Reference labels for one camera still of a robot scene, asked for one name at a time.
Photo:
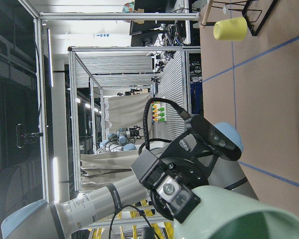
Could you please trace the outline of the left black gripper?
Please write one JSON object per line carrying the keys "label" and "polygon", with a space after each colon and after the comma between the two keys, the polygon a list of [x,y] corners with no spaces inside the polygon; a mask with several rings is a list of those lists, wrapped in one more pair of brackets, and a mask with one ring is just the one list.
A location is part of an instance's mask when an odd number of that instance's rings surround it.
{"label": "left black gripper", "polygon": [[142,146],[132,171],[150,191],[155,209],[183,223],[201,202],[193,189],[209,184],[217,159],[207,145],[186,131],[163,148]]}

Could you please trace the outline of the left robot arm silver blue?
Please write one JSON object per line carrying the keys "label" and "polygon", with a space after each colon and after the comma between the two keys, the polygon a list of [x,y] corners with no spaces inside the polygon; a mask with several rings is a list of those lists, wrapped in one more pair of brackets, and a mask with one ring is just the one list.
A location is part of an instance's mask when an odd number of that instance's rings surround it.
{"label": "left robot arm silver blue", "polygon": [[243,144],[226,122],[190,127],[167,147],[144,149],[132,176],[65,203],[39,200],[8,216],[5,239],[67,239],[146,196],[166,219],[184,222],[202,198],[194,192],[212,185],[256,199],[238,163]]}

